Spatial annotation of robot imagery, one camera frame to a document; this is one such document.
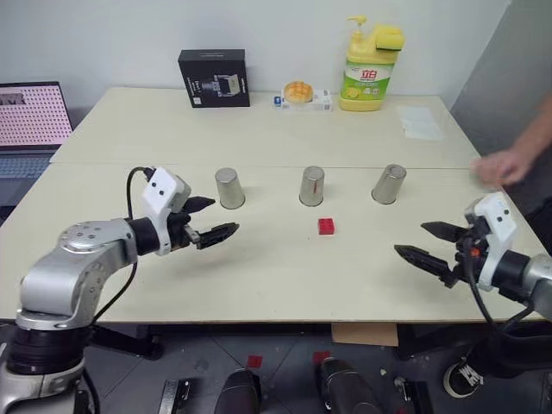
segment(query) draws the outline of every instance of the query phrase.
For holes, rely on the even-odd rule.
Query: red block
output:
[[[248,357],[248,368],[260,368],[262,365],[262,356],[250,355]]]
[[[336,232],[336,226],[334,226],[334,220],[332,218],[318,219],[319,235],[333,235],[335,232]]]
[[[322,361],[324,361],[326,358],[329,358],[330,356],[330,351],[317,351],[312,354],[312,362],[315,365],[322,364]]]

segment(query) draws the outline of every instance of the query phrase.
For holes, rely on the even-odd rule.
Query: white wall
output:
[[[509,147],[552,93],[551,18],[550,0],[513,2],[458,97],[452,114],[480,153]],[[507,191],[529,213],[552,198],[550,177],[552,148]]]
[[[347,16],[399,25],[406,48],[391,93],[448,107],[510,0],[3,0],[0,82],[54,79],[89,109],[112,85],[183,87],[182,48],[245,48],[254,91],[301,78],[337,91]]]

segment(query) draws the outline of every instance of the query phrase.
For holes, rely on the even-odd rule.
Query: product box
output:
[[[279,96],[274,97],[274,106],[282,110],[332,110],[331,94],[327,89],[315,89],[312,92],[312,100],[305,103],[291,103],[285,100],[284,90]]]
[[[179,66],[192,107],[249,106],[245,50],[183,50]]]

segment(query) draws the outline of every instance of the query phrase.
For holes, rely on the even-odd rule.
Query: sneaker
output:
[[[483,377],[471,368],[466,360],[463,360],[448,367],[442,378],[442,384],[451,397],[465,398],[483,385]]]

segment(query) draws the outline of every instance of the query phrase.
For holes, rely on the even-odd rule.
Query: black cable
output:
[[[529,302],[525,309],[523,309],[521,312],[517,313],[510,319],[508,319],[506,322],[502,324],[502,326],[500,326],[500,332],[504,332],[504,333],[508,332],[514,327],[516,323],[521,321],[524,317],[527,317],[528,315],[530,315],[534,310],[535,310],[535,306],[531,302]]]
[[[483,303],[483,299],[480,295],[480,291],[477,287],[477,284],[475,282],[475,276],[474,276],[474,258],[472,257],[472,242],[473,240],[471,237],[466,237],[464,239],[464,242],[462,243],[462,248],[464,250],[464,273],[467,277],[467,282],[469,284],[470,289],[472,290],[472,294],[474,295],[475,303],[480,308],[481,313],[483,314],[483,317],[489,323],[493,328],[497,328],[497,324],[494,322],[494,320],[491,317],[491,314],[487,310],[485,303]]]
[[[92,319],[92,324],[96,323],[97,320],[102,317],[102,315],[127,291],[130,284],[135,278],[136,270],[138,269],[138,262],[135,262],[134,265],[132,265],[132,270],[130,271],[129,279],[127,280],[127,283],[124,284],[124,286],[121,288],[117,294],[111,298],[111,300],[105,304],[105,306],[94,316],[94,319]]]
[[[132,170],[130,170],[129,175],[127,177],[127,211],[129,214],[129,219],[133,219],[132,215],[132,199],[130,197],[130,186],[132,185],[132,178],[135,176],[136,173],[139,171],[146,172],[146,168],[143,166],[136,166]]]
[[[83,377],[85,378],[86,386],[88,386],[88,390],[90,391],[90,394],[92,396],[92,405],[94,406],[94,414],[100,414],[100,397],[97,395],[97,389],[94,385],[94,382],[92,381],[91,376],[88,374],[88,371],[83,371]]]
[[[464,251],[464,273],[467,276],[467,281],[469,287],[472,290],[474,295],[475,302],[480,308],[481,314],[485,320],[495,329],[498,330],[502,336],[506,336],[508,340],[512,342],[547,342],[552,341],[552,336],[543,335],[543,336],[514,336],[508,333],[509,330],[519,323],[523,318],[527,317],[535,308],[531,302],[528,303],[527,307],[521,310],[519,313],[508,319],[499,329],[496,322],[491,317],[488,309],[483,302],[483,298],[480,295],[480,291],[477,288],[477,284],[474,277],[474,258],[472,257],[472,239],[466,237],[462,243],[462,249]]]
[[[155,170],[153,168],[146,168],[143,166],[136,166],[132,170],[130,170],[129,175],[127,177],[127,211],[129,219],[132,220],[133,214],[132,214],[132,197],[130,194],[130,187],[132,185],[132,178],[135,176],[136,173],[139,171],[142,171],[144,175],[146,175],[146,179],[151,179],[152,175],[154,175]],[[129,279],[124,284],[124,286],[121,288],[119,292],[94,316],[92,319],[92,324],[96,323],[97,320],[127,291],[130,284],[135,278],[136,270],[138,270],[138,262],[136,262],[134,265],[132,265],[132,270],[130,271]]]

